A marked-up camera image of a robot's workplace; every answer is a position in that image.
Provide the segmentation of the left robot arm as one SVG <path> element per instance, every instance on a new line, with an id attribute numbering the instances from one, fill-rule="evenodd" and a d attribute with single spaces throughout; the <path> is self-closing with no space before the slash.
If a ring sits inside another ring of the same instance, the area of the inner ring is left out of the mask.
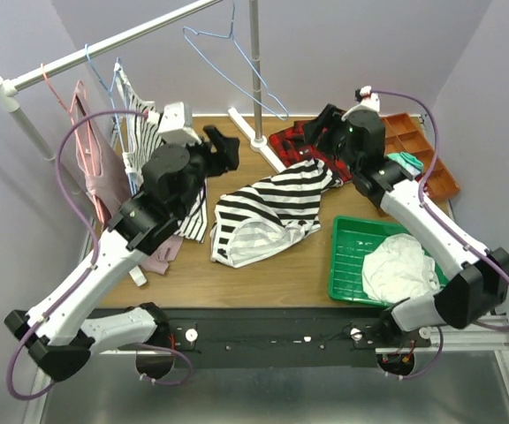
<path id="1" fill-rule="evenodd" d="M 141 189 L 107 222 L 92 253 L 38 305 L 5 318 L 6 327 L 53 381 L 77 374 L 97 353 L 125 345 L 169 347 L 169 319 L 151 302 L 100 319 L 90 314 L 179 230 L 207 178 L 238 169 L 239 139 L 213 125 L 203 131 L 205 139 L 157 148 L 142 168 Z"/>

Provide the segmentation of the wide striped tank top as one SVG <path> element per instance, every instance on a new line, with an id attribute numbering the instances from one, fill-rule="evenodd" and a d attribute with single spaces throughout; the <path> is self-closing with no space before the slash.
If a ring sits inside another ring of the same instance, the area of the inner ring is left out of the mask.
<path id="1" fill-rule="evenodd" d="M 322 195 L 342 185 L 324 161 L 309 159 L 222 195 L 210 259 L 239 269 L 282 253 L 321 229 Z"/>

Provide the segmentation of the light blue wire hanger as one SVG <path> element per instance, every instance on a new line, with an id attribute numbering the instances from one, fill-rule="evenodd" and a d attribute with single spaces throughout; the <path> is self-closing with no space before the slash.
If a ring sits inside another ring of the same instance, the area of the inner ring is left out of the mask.
<path id="1" fill-rule="evenodd" d="M 205 28 L 183 26 L 184 41 L 191 50 L 237 93 L 249 99 L 254 106 L 251 50 L 240 42 L 238 12 L 235 1 L 229 2 L 229 21 L 227 28 L 210 32 Z M 279 97 L 271 91 L 269 83 L 262 75 L 262 112 L 281 121 L 290 117 L 289 110 Z"/>

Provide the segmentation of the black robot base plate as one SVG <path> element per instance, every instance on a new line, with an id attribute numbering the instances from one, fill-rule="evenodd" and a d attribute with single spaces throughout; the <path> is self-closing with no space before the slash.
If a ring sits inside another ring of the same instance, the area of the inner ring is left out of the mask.
<path id="1" fill-rule="evenodd" d="M 418 332 L 386 344 L 378 307 L 163 307 L 196 368 L 375 367 L 380 352 L 427 348 Z"/>

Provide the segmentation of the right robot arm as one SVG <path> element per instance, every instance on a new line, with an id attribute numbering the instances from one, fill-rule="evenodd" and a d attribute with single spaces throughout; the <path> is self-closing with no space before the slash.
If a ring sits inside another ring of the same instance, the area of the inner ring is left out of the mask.
<path id="1" fill-rule="evenodd" d="M 409 171 L 385 155 L 385 126 L 375 110 L 343 114 L 329 105 L 317 126 L 318 143 L 348 166 L 356 190 L 403 224 L 448 280 L 438 293 L 401 300 L 381 314 L 375 328 L 385 344 L 400 345 L 421 327 L 464 329 L 505 301 L 509 253 L 470 237 Z"/>

